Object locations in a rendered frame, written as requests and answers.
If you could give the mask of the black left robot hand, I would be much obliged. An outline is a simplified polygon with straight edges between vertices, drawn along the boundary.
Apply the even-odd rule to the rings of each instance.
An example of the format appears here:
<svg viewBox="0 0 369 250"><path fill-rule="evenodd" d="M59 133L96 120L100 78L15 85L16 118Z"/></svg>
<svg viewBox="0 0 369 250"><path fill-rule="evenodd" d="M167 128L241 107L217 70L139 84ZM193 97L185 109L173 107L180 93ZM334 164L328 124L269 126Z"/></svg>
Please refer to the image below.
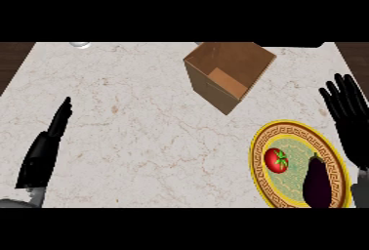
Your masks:
<svg viewBox="0 0 369 250"><path fill-rule="evenodd" d="M28 150L16 188L46 188L56 163L59 143L65 133L68 119L72 115L71 98L66 98L46 131L40 132Z"/></svg>

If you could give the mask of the dark purple eggplant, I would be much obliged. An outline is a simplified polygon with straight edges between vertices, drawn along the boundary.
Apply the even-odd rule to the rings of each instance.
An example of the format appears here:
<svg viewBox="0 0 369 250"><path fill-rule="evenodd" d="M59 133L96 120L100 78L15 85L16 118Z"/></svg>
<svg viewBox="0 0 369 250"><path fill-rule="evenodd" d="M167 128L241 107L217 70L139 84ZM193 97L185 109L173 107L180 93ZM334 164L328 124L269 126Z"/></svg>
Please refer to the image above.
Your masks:
<svg viewBox="0 0 369 250"><path fill-rule="evenodd" d="M329 208L332 203L332 186L323 159L313 155L303 183L303 198L311 208Z"/></svg>

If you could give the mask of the yellow patterned plate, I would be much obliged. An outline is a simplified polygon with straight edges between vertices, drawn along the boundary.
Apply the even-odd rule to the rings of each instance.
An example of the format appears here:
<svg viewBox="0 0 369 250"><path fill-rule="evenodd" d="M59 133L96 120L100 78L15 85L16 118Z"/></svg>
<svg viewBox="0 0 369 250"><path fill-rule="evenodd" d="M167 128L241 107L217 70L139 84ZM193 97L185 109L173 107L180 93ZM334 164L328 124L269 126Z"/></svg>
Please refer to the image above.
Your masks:
<svg viewBox="0 0 369 250"><path fill-rule="evenodd" d="M264 163L270 148L279 148L288 157L288 169L273 173ZM323 135L292 120L267 123L258 130L249 147L249 169L257 190L272 207L307 208L303 183L309 160L317 155L325 163L332 186L332 208L350 206L350 177L338 151Z"/></svg>

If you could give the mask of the black flat object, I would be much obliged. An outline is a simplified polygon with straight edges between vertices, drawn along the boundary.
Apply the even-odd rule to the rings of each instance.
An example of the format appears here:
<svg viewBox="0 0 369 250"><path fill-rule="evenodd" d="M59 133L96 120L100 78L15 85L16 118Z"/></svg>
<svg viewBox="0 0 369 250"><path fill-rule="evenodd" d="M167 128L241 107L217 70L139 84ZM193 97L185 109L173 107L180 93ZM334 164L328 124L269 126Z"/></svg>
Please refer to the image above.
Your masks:
<svg viewBox="0 0 369 250"><path fill-rule="evenodd" d="M261 47L288 47L288 48L319 48L325 42L267 42L267 41L257 41Z"/></svg>

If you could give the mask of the brown cardboard box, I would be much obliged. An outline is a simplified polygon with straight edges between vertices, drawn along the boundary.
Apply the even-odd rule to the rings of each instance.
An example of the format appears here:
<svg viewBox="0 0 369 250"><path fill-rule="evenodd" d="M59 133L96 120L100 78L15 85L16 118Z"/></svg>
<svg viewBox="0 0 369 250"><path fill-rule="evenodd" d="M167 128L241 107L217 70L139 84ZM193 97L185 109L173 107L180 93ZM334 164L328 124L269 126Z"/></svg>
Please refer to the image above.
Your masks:
<svg viewBox="0 0 369 250"><path fill-rule="evenodd" d="M276 55L254 42L204 42L183 59L195 92L227 115Z"/></svg>

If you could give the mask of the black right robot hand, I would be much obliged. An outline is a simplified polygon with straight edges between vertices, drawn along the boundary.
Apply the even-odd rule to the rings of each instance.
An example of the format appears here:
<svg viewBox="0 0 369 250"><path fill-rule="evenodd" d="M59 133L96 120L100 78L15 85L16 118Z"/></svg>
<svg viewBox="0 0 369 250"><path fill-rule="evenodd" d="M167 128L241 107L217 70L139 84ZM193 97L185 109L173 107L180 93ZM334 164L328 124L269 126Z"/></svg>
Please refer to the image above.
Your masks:
<svg viewBox="0 0 369 250"><path fill-rule="evenodd" d="M369 170L369 104L353 77L335 74L319 89L335 121L344 154L360 170Z"/></svg>

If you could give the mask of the red tomato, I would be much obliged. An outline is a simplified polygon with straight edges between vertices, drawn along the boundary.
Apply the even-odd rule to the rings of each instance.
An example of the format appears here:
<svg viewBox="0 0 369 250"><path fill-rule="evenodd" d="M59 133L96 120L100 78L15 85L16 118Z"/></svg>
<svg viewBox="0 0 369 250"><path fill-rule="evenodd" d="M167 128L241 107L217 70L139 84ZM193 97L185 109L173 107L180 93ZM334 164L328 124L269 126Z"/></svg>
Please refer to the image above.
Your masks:
<svg viewBox="0 0 369 250"><path fill-rule="evenodd" d="M270 148L264 154L264 163L269 170L280 174L288 169L288 157L283 151L279 148Z"/></svg>

